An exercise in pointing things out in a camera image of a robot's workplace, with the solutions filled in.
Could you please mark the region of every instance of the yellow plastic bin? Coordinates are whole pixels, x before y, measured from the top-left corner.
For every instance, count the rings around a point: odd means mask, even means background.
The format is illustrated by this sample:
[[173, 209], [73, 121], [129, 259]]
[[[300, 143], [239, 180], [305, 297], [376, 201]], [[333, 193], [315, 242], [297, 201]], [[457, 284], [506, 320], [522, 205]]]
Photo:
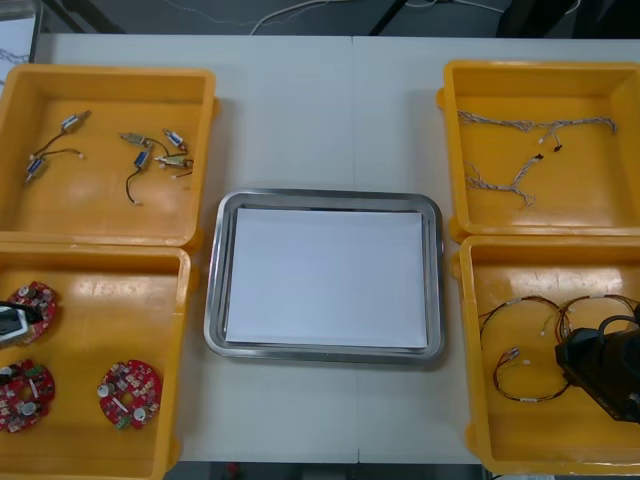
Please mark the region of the yellow plastic bin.
[[[0, 241], [197, 247], [200, 202], [215, 77], [208, 70], [21, 65], [13, 69], [0, 103]], [[24, 186], [29, 156], [60, 131], [72, 114], [91, 110], [74, 133], [51, 149], [48, 167]], [[119, 133], [135, 132], [177, 152], [162, 133], [176, 131], [189, 146], [193, 174], [149, 166], [125, 181], [142, 150]], [[152, 156], [162, 155], [156, 146]]]
[[[542, 295], [561, 303], [581, 295], [622, 294], [640, 299], [640, 239], [625, 237], [474, 236], [452, 260], [460, 282], [471, 422], [467, 445], [499, 474], [640, 474], [640, 429], [616, 422], [581, 388], [559, 398], [525, 403], [500, 395], [493, 371], [503, 352], [520, 348], [529, 365], [503, 369], [501, 386], [538, 397], [562, 386], [547, 306], [521, 302], [491, 319], [480, 339], [478, 316], [503, 302]], [[574, 305], [574, 328], [597, 327], [607, 316], [629, 314], [599, 298]], [[624, 322], [611, 326], [624, 328]]]
[[[640, 235], [640, 83], [636, 64], [454, 61], [437, 95], [444, 110], [454, 216], [453, 238], [469, 235]], [[610, 117], [604, 125], [545, 129], [462, 123], [458, 110], [498, 120], [551, 122]], [[507, 185], [534, 155], [520, 183], [535, 196], [468, 188], [475, 166], [491, 184]]]
[[[58, 317], [0, 366], [30, 358], [56, 383], [50, 412], [23, 432], [0, 432], [2, 479], [157, 479], [175, 463], [173, 440], [187, 297], [178, 248], [0, 243], [0, 298], [37, 280], [59, 294]], [[159, 414], [141, 430], [116, 428], [96, 392], [117, 361], [141, 360], [163, 380]]]

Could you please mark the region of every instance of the circuit board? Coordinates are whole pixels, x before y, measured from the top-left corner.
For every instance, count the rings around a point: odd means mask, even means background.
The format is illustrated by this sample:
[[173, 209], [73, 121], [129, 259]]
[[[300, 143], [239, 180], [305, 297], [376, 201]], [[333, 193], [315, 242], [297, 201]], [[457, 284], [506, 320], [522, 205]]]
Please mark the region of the circuit board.
[[26, 340], [22, 340], [21, 343], [25, 345], [30, 344], [40, 338], [51, 326], [58, 310], [56, 298], [57, 294], [55, 290], [40, 282], [31, 282], [29, 285], [25, 285], [15, 291], [9, 297], [9, 302], [33, 307], [38, 310], [42, 316], [41, 322], [31, 325], [30, 336]]
[[113, 364], [98, 387], [100, 408], [118, 430], [144, 427], [160, 409], [162, 381], [144, 362]]
[[31, 360], [0, 369], [0, 430], [17, 433], [49, 413], [56, 395], [53, 376]]

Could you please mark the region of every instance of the black device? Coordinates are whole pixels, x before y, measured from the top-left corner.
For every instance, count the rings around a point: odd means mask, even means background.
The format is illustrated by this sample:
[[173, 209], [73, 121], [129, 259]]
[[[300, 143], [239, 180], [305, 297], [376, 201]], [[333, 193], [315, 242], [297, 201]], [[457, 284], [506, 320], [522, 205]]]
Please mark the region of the black device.
[[30, 325], [41, 321], [41, 313], [33, 307], [0, 301], [0, 346], [25, 338]]
[[633, 317], [614, 315], [598, 329], [574, 330], [556, 346], [556, 361], [567, 381], [584, 389], [614, 420], [640, 423], [640, 330], [605, 335], [615, 321], [640, 325], [640, 305]]

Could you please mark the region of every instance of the black object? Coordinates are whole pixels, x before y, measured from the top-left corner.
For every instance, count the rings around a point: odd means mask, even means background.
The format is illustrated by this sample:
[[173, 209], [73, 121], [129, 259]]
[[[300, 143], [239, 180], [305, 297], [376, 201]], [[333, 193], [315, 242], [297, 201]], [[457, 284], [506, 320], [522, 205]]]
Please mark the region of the black object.
[[0, 302], [0, 307], [8, 308], [7, 310], [0, 311], [0, 337], [20, 330], [22, 324], [20, 322], [19, 310], [24, 312], [26, 321], [29, 324], [42, 321], [42, 315], [33, 307], [11, 302]]
[[640, 325], [640, 305], [633, 317], [614, 315], [597, 330], [574, 330], [556, 346], [556, 361], [567, 381], [583, 388], [614, 420], [640, 423], [640, 330], [605, 335], [618, 320]]
[[409, 0], [393, 0], [391, 6], [387, 9], [382, 18], [376, 23], [376, 26], [369, 32], [370, 37], [378, 36], [386, 27], [389, 22], [398, 14], [400, 9], [404, 7], [405, 3]]

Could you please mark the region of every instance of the gray surface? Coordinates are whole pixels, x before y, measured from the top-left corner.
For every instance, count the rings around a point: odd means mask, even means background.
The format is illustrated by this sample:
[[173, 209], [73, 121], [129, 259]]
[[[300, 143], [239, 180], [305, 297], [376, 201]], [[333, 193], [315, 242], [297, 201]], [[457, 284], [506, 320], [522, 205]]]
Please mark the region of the gray surface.
[[[246, 35], [265, 15], [302, 0], [93, 0], [93, 3], [127, 33]], [[264, 25], [260, 35], [367, 35], [393, 0], [354, 0], [315, 6], [287, 13]], [[511, 0], [474, 0], [505, 9]], [[425, 0], [410, 0], [420, 4]], [[77, 15], [72, 17], [87, 31], [92, 29]], [[565, 17], [550, 37], [568, 38], [575, 13]], [[493, 37], [500, 14], [443, 3], [432, 8], [404, 7], [383, 32], [387, 36]], [[52, 20], [53, 32], [65, 31]]]

